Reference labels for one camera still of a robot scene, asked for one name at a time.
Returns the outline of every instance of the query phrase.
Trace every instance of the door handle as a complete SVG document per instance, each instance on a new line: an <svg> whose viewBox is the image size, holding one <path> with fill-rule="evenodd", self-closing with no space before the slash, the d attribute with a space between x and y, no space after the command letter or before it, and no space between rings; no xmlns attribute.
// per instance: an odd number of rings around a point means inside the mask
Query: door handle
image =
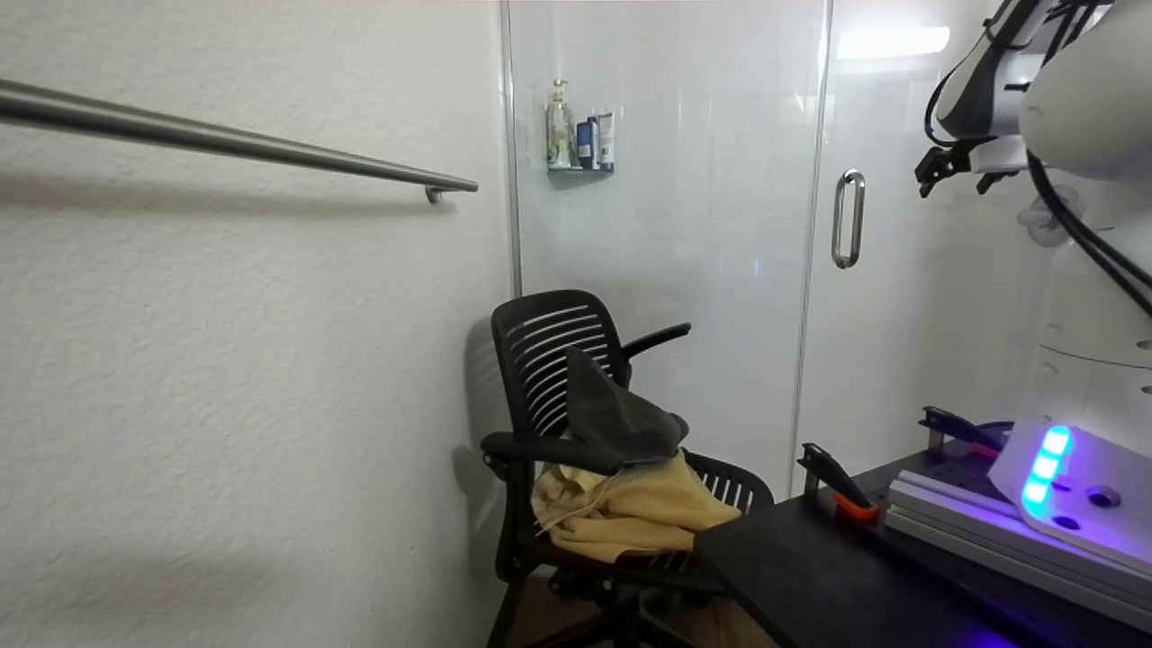
<svg viewBox="0 0 1152 648"><path fill-rule="evenodd" d="M847 189L852 189L852 234L849 234L849 250L841 250L841 195ZM864 174L858 169L847 169L839 181L836 181L836 204L833 204L833 263L839 271L849 271L859 263L859 246L864 246Z"/></svg>

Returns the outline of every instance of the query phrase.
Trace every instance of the black mesh chair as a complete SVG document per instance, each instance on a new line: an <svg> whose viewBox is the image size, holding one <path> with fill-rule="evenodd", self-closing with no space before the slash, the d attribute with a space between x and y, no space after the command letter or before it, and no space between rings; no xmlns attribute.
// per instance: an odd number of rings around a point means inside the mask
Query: black mesh chair
<svg viewBox="0 0 1152 648"><path fill-rule="evenodd" d="M613 474L626 466L600 461L564 439L569 429L569 349L588 352L613 382L629 382L629 360L650 346L686 335L686 325L644 335L619 346L614 325L600 300L588 292L542 292L504 301L494 313L494 343L504 375L510 433L481 439L485 466L504 479L504 531L498 546L498 576L507 583L499 615L491 634L491 648L504 648L513 628L523 583L551 564L546 587L557 597L588 597L600 606L600 615L577 623L537 645L686 645L650 607L655 597L715 597L723 587L690 556L624 556L614 564L600 564L569 556L537 531L528 511L531 474L539 461L577 466ZM770 503L770 489L733 466L686 453L686 466L701 481L729 508L752 511Z"/></svg>

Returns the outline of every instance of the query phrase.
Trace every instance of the metal rod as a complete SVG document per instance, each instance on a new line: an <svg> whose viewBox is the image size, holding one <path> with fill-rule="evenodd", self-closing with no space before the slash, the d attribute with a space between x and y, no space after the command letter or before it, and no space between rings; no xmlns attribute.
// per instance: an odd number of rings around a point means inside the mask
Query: metal rod
<svg viewBox="0 0 1152 648"><path fill-rule="evenodd" d="M0 79L0 119L41 125L41 129L72 129L91 136L116 136L116 141L191 148L191 151L307 165L307 169L327 169L327 174L423 185L429 203L435 203L443 192L474 192L474 185L461 177L423 174L414 165L378 162L363 154L225 129L225 125L176 119L162 112L139 112L129 105L91 102L91 97L24 87L11 79Z"/></svg>

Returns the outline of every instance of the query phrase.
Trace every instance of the chair backrest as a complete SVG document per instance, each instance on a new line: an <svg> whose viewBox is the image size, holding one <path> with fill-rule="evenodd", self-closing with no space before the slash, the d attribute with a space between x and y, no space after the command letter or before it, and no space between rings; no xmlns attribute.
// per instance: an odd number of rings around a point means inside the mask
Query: chair backrest
<svg viewBox="0 0 1152 648"><path fill-rule="evenodd" d="M569 349L590 358L619 387L629 375L605 301L577 288L504 301L494 313L494 343L519 439L569 429Z"/></svg>

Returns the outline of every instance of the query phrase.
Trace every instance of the table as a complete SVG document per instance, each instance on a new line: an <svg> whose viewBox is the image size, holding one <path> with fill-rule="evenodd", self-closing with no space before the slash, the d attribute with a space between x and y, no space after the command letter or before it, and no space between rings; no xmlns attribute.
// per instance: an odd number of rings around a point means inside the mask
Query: table
<svg viewBox="0 0 1152 648"><path fill-rule="evenodd" d="M859 474L881 499L901 469L990 489L971 447L914 453ZM693 543L746 612L800 648L1148 648L1152 639L918 540L852 532L806 499L708 531Z"/></svg>

